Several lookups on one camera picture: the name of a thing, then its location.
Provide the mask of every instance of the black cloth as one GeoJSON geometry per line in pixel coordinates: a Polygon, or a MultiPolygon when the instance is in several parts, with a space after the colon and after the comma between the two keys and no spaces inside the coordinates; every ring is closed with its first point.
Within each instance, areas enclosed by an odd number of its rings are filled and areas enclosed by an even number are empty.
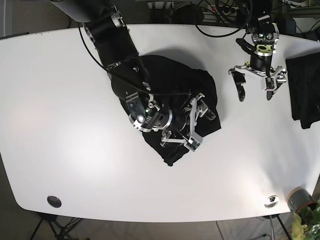
{"type": "Polygon", "coordinates": [[[292,118],[303,129],[320,120],[320,52],[286,60],[292,118]]]}
{"type": "MultiPolygon", "coordinates": [[[[214,79],[207,71],[192,69],[163,56],[146,55],[142,56],[141,59],[145,68],[149,71],[149,84],[152,91],[157,93],[176,93],[191,90],[193,97],[198,93],[205,95],[203,100],[210,110],[216,114],[216,118],[212,121],[205,117],[198,118],[195,127],[196,133],[205,137],[221,128],[219,115],[216,110],[218,101],[216,85],[214,79]]],[[[172,109],[173,115],[175,115],[178,111],[181,111],[179,109],[181,109],[181,106],[188,97],[186,95],[175,95],[170,97],[163,96],[163,98],[168,98],[169,106],[172,109]]],[[[124,110],[129,114],[130,112],[126,103],[123,100],[120,101],[124,110]]],[[[144,140],[161,155],[164,162],[169,166],[172,166],[189,151],[179,143],[168,143],[165,147],[161,147],[162,131],[143,132],[142,135],[144,140]]]]}

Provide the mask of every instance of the tripod leg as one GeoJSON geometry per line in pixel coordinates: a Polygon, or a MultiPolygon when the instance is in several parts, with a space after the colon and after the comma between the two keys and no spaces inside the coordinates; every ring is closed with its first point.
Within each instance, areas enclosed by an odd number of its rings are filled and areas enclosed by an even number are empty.
{"type": "Polygon", "coordinates": [[[287,238],[288,238],[289,240],[291,240],[291,236],[290,236],[290,234],[288,233],[288,231],[287,231],[287,229],[286,229],[285,225],[284,225],[284,224],[283,224],[283,222],[281,221],[281,219],[280,219],[279,215],[278,215],[278,216],[276,216],[276,218],[278,219],[279,223],[281,224],[281,227],[283,228],[283,231],[285,232],[285,234],[286,234],[287,238]]]}
{"type": "Polygon", "coordinates": [[[43,221],[43,219],[41,218],[39,223],[38,223],[38,225],[35,227],[35,230],[33,231],[32,236],[30,237],[30,240],[34,239],[34,237],[35,237],[35,235],[36,235],[36,233],[37,233],[42,221],[43,221]]]}
{"type": "Polygon", "coordinates": [[[52,232],[54,233],[54,237],[56,238],[57,237],[57,232],[54,229],[54,226],[52,226],[51,222],[49,222],[49,221],[48,221],[48,224],[49,224],[50,228],[52,229],[52,232]]]}

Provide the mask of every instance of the cable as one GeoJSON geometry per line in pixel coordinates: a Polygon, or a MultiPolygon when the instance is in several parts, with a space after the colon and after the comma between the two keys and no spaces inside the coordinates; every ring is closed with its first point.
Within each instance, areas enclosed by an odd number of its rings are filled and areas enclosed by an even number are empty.
{"type": "Polygon", "coordinates": [[[224,37],[228,37],[228,36],[231,36],[233,34],[236,34],[237,32],[241,31],[242,29],[244,29],[246,27],[246,25],[250,22],[251,20],[251,17],[252,17],[252,12],[253,12],[253,2],[252,0],[249,0],[250,2],[250,10],[249,10],[249,14],[247,15],[246,17],[246,20],[245,20],[245,23],[240,27],[238,28],[237,30],[231,32],[231,33],[228,33],[228,34],[224,34],[224,35],[210,35],[208,33],[205,33],[204,31],[202,31],[197,24],[195,24],[195,27],[196,29],[198,29],[198,31],[200,33],[202,33],[203,35],[207,36],[207,37],[210,37],[210,38],[224,38],[224,37]]]}
{"type": "Polygon", "coordinates": [[[320,20],[318,20],[311,28],[310,28],[310,30],[309,30],[309,33],[312,31],[312,29],[314,29],[314,27],[317,25],[317,23],[319,23],[320,22],[320,20]]]}
{"type": "Polygon", "coordinates": [[[224,239],[224,236],[223,236],[222,233],[221,233],[220,227],[219,227],[219,225],[218,225],[218,221],[215,221],[215,224],[216,224],[216,227],[218,228],[218,231],[219,231],[219,233],[220,233],[221,239],[222,239],[222,240],[225,240],[225,239],[224,239]]]}
{"type": "Polygon", "coordinates": [[[68,15],[68,26],[66,27],[69,29],[71,27],[71,17],[68,15]]]}
{"type": "Polygon", "coordinates": [[[264,238],[264,237],[269,237],[270,240],[272,240],[272,238],[271,238],[271,236],[269,234],[263,234],[261,236],[257,236],[255,238],[250,239],[250,240],[258,240],[258,239],[261,239],[261,238],[264,238]]]}
{"type": "Polygon", "coordinates": [[[81,40],[82,40],[82,43],[85,47],[85,49],[87,50],[87,52],[89,53],[90,57],[95,61],[96,64],[98,64],[103,70],[105,70],[107,73],[115,76],[116,78],[118,78],[119,80],[121,80],[122,82],[128,84],[130,87],[134,88],[134,89],[137,89],[139,90],[140,92],[143,92],[145,94],[152,94],[154,96],[176,96],[176,95],[190,95],[189,92],[173,92],[173,93],[157,93],[157,92],[153,92],[153,91],[147,91],[147,90],[144,90],[142,88],[140,88],[139,86],[131,83],[131,81],[123,76],[120,76],[119,74],[117,73],[114,73],[114,72],[111,72],[109,71],[108,69],[106,69],[104,66],[102,66],[100,64],[100,62],[97,61],[97,59],[92,55],[92,53],[90,52],[89,48],[87,47],[86,43],[85,43],[85,40],[84,40],[84,37],[81,33],[81,28],[80,28],[80,23],[78,22],[78,29],[79,29],[79,33],[80,33],[80,37],[81,37],[81,40]]]}

